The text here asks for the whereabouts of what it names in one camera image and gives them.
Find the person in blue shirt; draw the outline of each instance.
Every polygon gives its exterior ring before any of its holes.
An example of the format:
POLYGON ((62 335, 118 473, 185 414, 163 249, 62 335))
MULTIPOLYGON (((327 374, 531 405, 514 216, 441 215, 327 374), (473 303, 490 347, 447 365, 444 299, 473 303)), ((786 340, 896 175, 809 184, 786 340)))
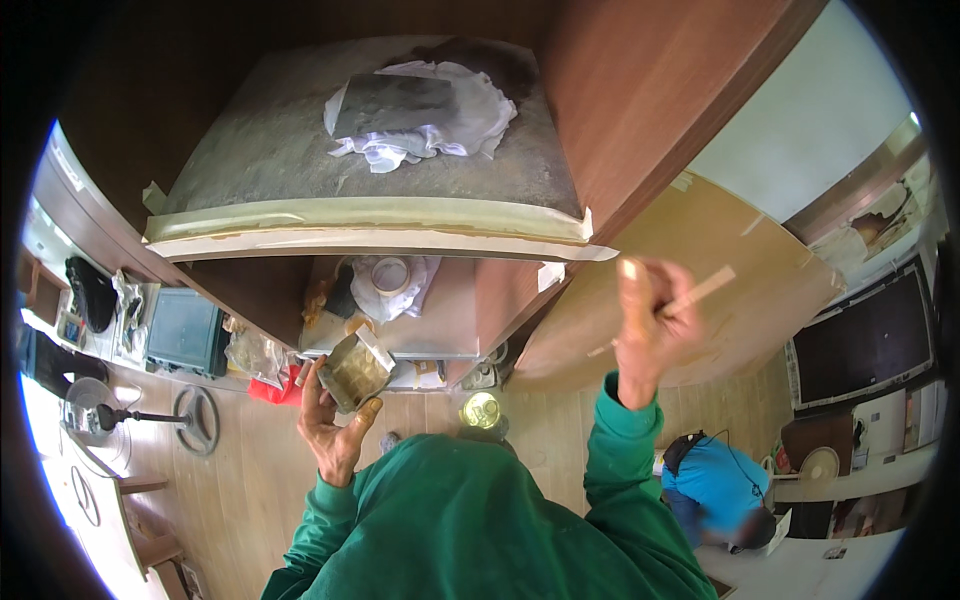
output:
POLYGON ((756 550, 774 536, 777 522, 763 507, 770 481, 749 456, 701 431, 672 443, 664 462, 660 483, 692 547, 756 550))

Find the wooden shelf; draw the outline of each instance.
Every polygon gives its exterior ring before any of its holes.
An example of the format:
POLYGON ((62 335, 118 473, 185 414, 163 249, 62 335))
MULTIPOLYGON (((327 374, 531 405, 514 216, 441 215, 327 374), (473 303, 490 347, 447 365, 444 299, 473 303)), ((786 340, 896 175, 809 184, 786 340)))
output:
MULTIPOLYGON (((476 329, 474 260, 441 260, 430 284, 422 313, 414 318, 400 315, 377 324, 376 336, 397 359, 461 359, 479 356, 476 329)), ((304 327, 300 351, 309 356, 329 354, 346 337, 345 321, 326 311, 317 324, 304 327)))

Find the television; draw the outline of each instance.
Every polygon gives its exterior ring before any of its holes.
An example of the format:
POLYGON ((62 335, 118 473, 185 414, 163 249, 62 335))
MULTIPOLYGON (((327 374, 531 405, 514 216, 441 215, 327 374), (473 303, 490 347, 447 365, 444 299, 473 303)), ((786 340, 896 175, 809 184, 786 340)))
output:
POLYGON ((931 314, 918 256, 828 307, 787 344, 793 409, 866 401, 932 373, 931 314))

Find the blue shirt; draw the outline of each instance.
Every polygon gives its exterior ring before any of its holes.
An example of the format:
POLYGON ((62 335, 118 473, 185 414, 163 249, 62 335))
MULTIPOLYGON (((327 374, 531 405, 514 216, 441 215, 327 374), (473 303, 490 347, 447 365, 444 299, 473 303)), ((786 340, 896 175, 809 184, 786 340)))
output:
POLYGON ((690 448, 676 476, 665 468, 660 483, 668 498, 678 492, 699 504, 701 526, 724 535, 739 529, 770 487, 763 467, 715 438, 704 438, 690 448))

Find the person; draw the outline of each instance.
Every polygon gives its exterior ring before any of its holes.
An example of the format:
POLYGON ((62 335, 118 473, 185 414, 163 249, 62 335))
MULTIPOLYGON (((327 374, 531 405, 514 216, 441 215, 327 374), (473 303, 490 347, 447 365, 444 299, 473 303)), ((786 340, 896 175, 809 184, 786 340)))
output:
POLYGON ((417 435, 354 473, 383 403, 371 398, 347 426, 334 425, 316 376, 321 359, 298 424, 317 485, 261 598, 716 598, 652 474, 660 375, 700 331, 694 308, 671 318, 654 311, 684 296, 691 277, 635 258, 621 260, 618 273, 619 369, 594 408, 586 517, 546 500, 498 444, 417 435))
POLYGON ((71 384, 64 375, 69 372, 78 378, 107 381, 107 365, 99 358, 63 349, 42 331, 23 323, 22 318, 15 332, 20 371, 54 396, 66 399, 71 384))
POLYGON ((756 550, 776 533, 776 519, 763 508, 770 479, 740 450, 701 431, 677 438, 663 460, 663 493, 692 547, 756 550))

